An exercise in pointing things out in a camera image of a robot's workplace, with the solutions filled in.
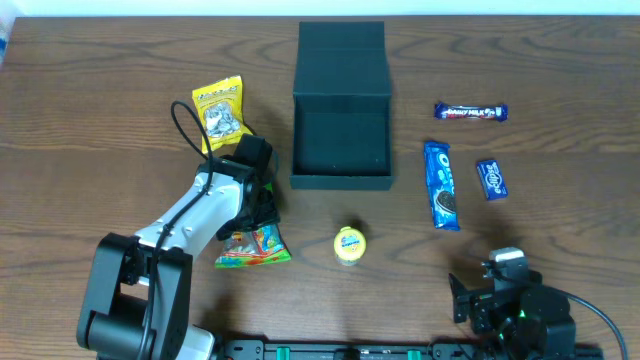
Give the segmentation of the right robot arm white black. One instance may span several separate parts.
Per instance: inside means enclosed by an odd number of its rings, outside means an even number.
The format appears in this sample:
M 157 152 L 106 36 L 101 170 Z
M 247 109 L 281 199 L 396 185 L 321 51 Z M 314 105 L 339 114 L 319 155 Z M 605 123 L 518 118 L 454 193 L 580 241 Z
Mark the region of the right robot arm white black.
M 539 283 L 498 280 L 470 290 L 449 276 L 456 323 L 485 340 L 474 359 L 576 359 L 576 324 L 566 296 Z

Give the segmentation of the Haribo gummy candy bag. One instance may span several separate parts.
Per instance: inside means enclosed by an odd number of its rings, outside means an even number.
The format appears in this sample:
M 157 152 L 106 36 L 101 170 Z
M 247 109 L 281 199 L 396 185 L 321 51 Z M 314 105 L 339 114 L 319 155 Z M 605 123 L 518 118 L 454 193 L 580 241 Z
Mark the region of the Haribo gummy candy bag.
M 223 228 L 217 236 L 223 242 L 222 252 L 215 261 L 218 269 L 245 268 L 291 260 L 278 223 L 246 231 Z

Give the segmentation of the blue Eclipse mint pack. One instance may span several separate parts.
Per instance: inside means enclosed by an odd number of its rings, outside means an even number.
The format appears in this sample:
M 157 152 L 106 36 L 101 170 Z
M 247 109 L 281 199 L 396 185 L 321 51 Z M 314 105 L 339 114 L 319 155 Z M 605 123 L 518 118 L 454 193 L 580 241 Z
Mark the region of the blue Eclipse mint pack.
M 476 170 L 480 177 L 485 197 L 488 201 L 508 197 L 508 189 L 504 182 L 500 166 L 496 160 L 480 161 L 476 164 Z

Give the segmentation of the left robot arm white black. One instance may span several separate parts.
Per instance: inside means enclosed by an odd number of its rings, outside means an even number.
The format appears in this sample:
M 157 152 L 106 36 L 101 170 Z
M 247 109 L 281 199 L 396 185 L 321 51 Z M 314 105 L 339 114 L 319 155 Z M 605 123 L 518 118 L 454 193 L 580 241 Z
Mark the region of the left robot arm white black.
M 98 244 L 76 340 L 99 359 L 212 359 L 216 338 L 190 324 L 193 264 L 207 244 L 278 215 L 264 180 L 270 160 L 211 158 L 188 191 L 131 236 Z

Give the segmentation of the yellow round gum container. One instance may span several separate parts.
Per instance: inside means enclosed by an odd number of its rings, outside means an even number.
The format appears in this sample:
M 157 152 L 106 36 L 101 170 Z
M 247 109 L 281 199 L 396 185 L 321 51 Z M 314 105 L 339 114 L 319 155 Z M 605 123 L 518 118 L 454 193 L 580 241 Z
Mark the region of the yellow round gum container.
M 367 242 L 361 231 L 346 226 L 336 234 L 333 246 L 337 261 L 344 266 L 353 266 L 365 254 Z

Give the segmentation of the blue Oreo cookie pack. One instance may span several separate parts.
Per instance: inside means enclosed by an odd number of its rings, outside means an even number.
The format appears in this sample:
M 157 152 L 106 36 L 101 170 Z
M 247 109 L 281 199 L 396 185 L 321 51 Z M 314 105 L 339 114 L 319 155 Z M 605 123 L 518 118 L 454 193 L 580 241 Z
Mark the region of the blue Oreo cookie pack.
M 456 192 L 446 143 L 424 144 L 426 186 L 436 229 L 459 231 Z

